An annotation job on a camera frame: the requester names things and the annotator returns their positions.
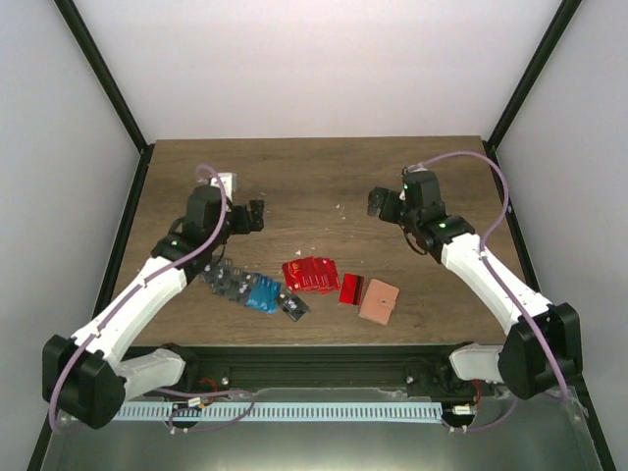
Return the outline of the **pink leather card holder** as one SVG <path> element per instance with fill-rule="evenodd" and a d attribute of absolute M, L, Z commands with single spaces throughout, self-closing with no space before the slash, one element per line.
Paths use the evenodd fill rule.
<path fill-rule="evenodd" d="M 366 289 L 358 316 L 379 325 L 386 325 L 396 306 L 399 288 L 372 279 Z"/>

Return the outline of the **black VIP card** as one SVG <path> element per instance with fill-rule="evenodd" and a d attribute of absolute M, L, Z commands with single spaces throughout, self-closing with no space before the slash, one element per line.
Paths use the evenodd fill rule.
<path fill-rule="evenodd" d="M 298 322 L 310 311 L 310 307 L 298 295 L 289 290 L 282 290 L 276 297 L 278 307 L 285 312 L 293 322 Z"/>

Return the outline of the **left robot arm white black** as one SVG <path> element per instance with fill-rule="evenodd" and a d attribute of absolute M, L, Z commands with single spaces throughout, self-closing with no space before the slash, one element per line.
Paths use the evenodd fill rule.
<path fill-rule="evenodd" d="M 140 357 L 125 355 L 156 314 L 209 269 L 217 247 L 230 236 L 263 230 L 264 206 L 261 199 L 233 204 L 230 185 L 221 178 L 194 189 L 184 215 L 132 282 L 71 337 L 55 335 L 43 346 L 42 396 L 51 426 L 66 412 L 100 429 L 140 395 L 170 388 L 188 396 L 199 388 L 198 360 L 186 348 L 166 343 Z"/>

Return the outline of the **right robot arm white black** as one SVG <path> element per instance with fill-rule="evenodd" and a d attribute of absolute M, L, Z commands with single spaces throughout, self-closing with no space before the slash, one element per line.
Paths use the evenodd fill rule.
<path fill-rule="evenodd" d="M 469 343 L 454 350 L 436 371 L 439 389 L 457 395 L 481 380 L 529 399 L 578 377 L 583 358 L 576 310 L 551 303 L 482 247 L 464 218 L 447 213 L 433 172 L 404 172 L 402 183 L 400 191 L 374 187 L 368 215 L 401 227 L 414 251 L 431 255 L 462 280 L 506 335 L 502 345 Z"/>

